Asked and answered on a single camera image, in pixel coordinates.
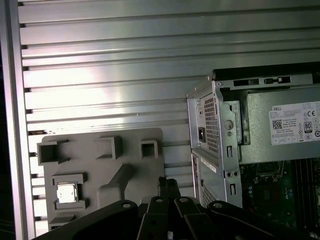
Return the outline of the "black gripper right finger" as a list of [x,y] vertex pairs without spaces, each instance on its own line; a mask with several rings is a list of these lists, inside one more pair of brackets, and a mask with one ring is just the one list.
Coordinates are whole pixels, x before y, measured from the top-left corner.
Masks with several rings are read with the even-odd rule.
[[190,197],[181,196],[175,179],[167,180],[168,196],[179,214],[179,230],[188,240],[315,240],[230,203],[216,200],[202,207]]

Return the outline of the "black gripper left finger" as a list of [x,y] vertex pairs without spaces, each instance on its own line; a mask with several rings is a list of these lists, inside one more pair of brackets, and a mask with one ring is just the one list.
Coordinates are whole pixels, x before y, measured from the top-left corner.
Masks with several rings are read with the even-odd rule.
[[166,240],[168,238],[167,179],[158,179],[158,195],[137,205],[119,200],[59,226],[38,240]]

